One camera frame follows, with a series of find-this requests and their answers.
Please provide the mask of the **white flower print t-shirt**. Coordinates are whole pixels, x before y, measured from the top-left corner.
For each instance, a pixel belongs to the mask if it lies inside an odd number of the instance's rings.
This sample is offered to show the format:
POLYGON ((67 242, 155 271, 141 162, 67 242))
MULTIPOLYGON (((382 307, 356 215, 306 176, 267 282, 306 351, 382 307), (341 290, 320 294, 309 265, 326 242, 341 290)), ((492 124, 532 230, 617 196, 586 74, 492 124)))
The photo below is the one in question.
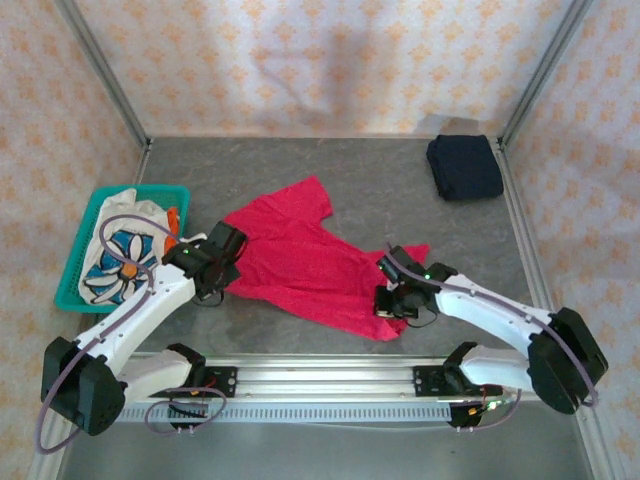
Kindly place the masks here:
POLYGON ((86 248, 80 297, 96 307, 129 299, 164 255, 169 229, 167 210, 151 200, 138 200, 134 188, 106 198, 86 248))

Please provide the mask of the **red t-shirt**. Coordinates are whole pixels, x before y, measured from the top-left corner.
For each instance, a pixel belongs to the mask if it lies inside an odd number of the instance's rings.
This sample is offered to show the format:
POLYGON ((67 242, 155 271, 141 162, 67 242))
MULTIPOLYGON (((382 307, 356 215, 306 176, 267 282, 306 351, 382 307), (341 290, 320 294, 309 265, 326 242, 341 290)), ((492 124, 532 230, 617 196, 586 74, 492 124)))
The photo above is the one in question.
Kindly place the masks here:
POLYGON ((374 293, 386 282, 384 253, 363 251, 326 230, 333 208, 315 176, 264 194, 225 222, 248 237, 229 292, 373 341, 391 341, 407 326, 375 315, 374 293))

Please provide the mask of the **teal plastic basket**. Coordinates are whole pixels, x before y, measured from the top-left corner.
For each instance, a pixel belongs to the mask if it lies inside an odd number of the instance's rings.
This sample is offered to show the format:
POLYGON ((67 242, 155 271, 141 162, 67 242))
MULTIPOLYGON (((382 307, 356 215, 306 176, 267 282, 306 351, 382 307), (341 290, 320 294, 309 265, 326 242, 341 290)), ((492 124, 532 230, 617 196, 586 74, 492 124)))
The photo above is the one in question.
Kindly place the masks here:
POLYGON ((96 189, 89 198, 58 284, 54 297, 54 304, 58 309, 82 314, 108 314, 115 309, 114 305, 90 305, 86 303, 79 294, 78 283, 86 250, 89 241, 93 238, 93 232, 104 200, 131 188, 137 192, 137 201, 152 201, 163 210, 177 207, 181 221, 179 232, 184 232, 191 199, 190 191, 184 186, 123 184, 96 189))

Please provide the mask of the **orange t-shirt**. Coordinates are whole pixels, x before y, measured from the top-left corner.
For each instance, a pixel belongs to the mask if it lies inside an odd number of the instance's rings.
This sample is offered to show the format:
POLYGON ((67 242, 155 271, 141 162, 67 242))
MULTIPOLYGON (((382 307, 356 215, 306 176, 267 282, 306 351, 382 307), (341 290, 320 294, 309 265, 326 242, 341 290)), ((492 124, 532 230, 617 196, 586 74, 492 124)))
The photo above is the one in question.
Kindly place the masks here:
POLYGON ((167 222, 171 234, 168 235, 165 239, 164 253, 168 253, 169 250, 173 248, 179 240, 180 218, 177 207, 172 206, 167 210, 167 222))

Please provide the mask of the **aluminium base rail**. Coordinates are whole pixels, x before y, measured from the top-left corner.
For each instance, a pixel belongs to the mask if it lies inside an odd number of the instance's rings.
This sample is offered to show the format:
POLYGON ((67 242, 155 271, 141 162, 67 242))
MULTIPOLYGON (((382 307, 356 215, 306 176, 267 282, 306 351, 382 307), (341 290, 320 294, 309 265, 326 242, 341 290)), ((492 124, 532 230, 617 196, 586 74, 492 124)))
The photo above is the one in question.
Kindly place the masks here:
MULTIPOLYGON (((212 367, 237 369, 235 395, 225 396, 216 388, 207 388, 207 397, 223 395, 228 399, 262 402, 358 402, 395 398, 424 398, 432 402, 477 402, 506 397, 516 392, 532 392, 525 374, 517 367, 523 363, 515 352, 503 351, 507 375, 502 384, 494 380, 473 384, 454 365, 422 359, 415 366, 406 362, 356 358, 307 358, 287 361, 283 358, 240 358, 231 364, 209 363, 212 367)), ((188 393, 160 393, 147 398, 187 398, 188 393)))

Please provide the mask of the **navy t-shirt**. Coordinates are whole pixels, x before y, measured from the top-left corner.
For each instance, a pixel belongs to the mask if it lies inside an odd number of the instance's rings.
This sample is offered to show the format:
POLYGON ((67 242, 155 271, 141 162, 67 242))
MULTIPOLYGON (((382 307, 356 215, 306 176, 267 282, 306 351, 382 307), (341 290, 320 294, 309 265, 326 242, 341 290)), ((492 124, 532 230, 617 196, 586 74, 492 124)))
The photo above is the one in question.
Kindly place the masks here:
POLYGON ((489 199, 504 193, 502 174, 485 135, 438 135, 429 142, 426 159, 445 201, 489 199))

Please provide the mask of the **aluminium frame post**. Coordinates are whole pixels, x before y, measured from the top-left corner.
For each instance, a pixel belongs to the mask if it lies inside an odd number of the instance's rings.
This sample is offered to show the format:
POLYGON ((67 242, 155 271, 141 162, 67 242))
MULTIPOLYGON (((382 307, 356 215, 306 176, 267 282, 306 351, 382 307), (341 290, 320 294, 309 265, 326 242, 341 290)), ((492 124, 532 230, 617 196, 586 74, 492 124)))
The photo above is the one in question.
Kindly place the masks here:
POLYGON ((129 133, 140 147, 147 147, 150 138, 129 102, 95 34, 87 23, 76 0, 53 0, 71 32, 79 42, 84 56, 119 111, 129 133))
POLYGON ((531 112, 534 103, 541 94, 545 84, 551 78, 555 67, 561 60, 576 31, 588 13, 594 0, 571 0, 569 8, 562 18, 557 30, 541 57, 523 94, 509 117, 502 134, 497 138, 502 150, 506 149, 516 138, 517 133, 531 112))

